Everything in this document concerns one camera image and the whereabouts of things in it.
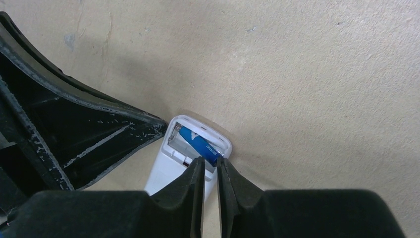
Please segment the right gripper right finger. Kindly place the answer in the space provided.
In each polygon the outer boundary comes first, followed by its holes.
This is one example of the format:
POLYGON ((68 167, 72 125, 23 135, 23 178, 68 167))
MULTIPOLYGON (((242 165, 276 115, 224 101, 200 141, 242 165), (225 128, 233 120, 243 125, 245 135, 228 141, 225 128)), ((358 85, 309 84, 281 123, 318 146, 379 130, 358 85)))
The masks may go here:
POLYGON ((388 205, 365 189, 262 190, 218 160, 223 238, 402 238, 388 205))

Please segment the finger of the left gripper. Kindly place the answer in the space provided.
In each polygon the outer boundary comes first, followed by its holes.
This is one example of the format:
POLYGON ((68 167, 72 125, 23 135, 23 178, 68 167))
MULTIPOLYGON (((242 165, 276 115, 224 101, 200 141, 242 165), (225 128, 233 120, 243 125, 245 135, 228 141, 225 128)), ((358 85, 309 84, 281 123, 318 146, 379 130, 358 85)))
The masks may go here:
POLYGON ((65 75, 0 14, 0 208, 87 188, 167 123, 65 75))

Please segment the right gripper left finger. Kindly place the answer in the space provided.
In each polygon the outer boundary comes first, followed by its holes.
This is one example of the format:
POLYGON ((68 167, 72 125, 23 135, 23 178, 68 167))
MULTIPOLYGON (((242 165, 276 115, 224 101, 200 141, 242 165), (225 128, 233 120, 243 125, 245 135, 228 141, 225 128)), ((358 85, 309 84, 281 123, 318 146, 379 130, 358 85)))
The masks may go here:
POLYGON ((154 195, 145 191, 42 191, 0 233, 3 238, 200 238, 205 161, 154 195))

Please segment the white remote control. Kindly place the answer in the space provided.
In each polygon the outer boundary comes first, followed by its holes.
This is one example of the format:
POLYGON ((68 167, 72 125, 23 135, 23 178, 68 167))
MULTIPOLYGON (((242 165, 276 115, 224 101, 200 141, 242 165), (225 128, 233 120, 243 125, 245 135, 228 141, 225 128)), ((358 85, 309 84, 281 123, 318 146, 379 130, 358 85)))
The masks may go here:
POLYGON ((154 195, 177 179, 200 154, 179 134, 181 126, 203 137, 223 157, 229 158, 233 146, 230 140, 210 126, 187 115, 174 117, 151 169, 144 191, 154 195))

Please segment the blue battery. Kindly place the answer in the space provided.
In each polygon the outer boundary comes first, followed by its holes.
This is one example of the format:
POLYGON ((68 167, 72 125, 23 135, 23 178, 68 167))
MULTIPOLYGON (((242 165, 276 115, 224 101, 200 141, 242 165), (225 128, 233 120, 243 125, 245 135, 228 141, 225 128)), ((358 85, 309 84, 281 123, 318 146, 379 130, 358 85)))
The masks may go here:
POLYGON ((181 126, 179 134, 190 144, 210 165, 217 166, 217 161, 222 155, 211 146, 203 137, 191 131, 185 126, 181 126))

